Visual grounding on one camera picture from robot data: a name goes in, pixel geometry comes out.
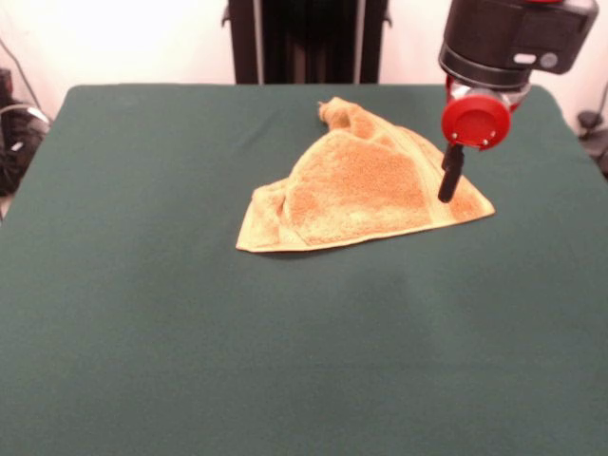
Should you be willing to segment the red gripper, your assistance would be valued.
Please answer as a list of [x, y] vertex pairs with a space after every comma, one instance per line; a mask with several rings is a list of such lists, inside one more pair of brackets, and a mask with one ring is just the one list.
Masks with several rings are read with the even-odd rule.
[[452, 200], [465, 163], [464, 146], [486, 150], [509, 133], [512, 114], [525, 98], [525, 86], [498, 90], [446, 79], [446, 107], [441, 127], [448, 141], [442, 161], [444, 176], [438, 200]]

